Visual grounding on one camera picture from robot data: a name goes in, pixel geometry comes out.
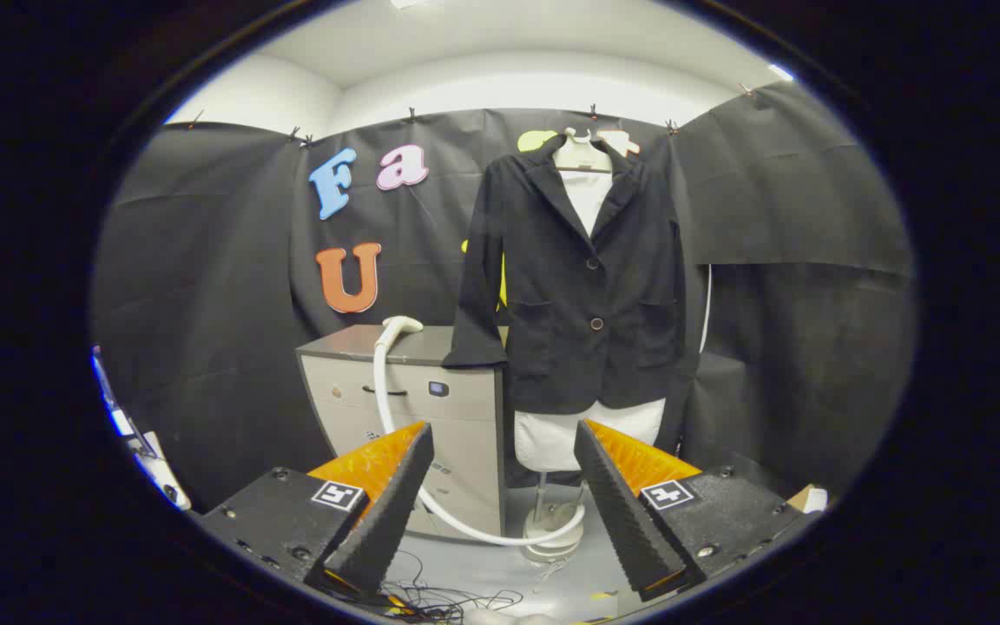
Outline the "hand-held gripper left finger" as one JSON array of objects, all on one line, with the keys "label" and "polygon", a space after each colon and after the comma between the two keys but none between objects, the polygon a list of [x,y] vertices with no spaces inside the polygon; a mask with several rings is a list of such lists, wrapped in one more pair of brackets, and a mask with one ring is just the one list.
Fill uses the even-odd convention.
[{"label": "hand-held gripper left finger", "polygon": [[270,572],[369,600],[399,549],[433,458],[431,427],[409,424],[314,470],[273,468],[198,522]]}]

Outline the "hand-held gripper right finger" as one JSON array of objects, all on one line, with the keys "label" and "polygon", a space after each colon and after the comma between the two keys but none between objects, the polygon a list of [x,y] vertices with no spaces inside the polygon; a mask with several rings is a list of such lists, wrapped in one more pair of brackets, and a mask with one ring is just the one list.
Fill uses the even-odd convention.
[{"label": "hand-held gripper right finger", "polygon": [[592,419],[576,427],[573,455],[643,601],[746,565],[813,521],[734,467],[702,470]]}]

